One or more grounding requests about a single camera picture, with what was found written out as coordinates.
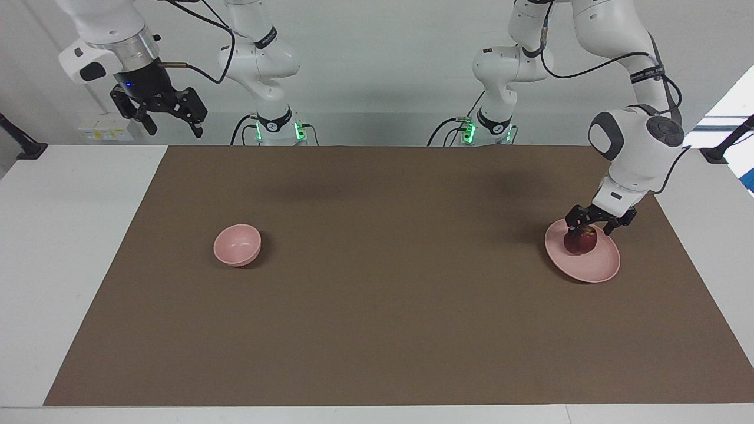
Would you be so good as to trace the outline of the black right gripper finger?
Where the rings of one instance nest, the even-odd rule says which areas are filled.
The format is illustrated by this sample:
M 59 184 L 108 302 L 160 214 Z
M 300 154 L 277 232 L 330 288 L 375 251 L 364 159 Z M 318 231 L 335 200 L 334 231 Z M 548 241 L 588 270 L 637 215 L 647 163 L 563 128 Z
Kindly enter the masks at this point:
M 194 88 L 175 92 L 174 116 L 186 122 L 197 139 L 204 134 L 208 110 Z
M 154 123 L 144 104 L 135 105 L 134 100 L 127 96 L 122 88 L 111 89 L 110 98 L 122 117 L 139 122 L 149 136 L 156 135 L 158 126 Z

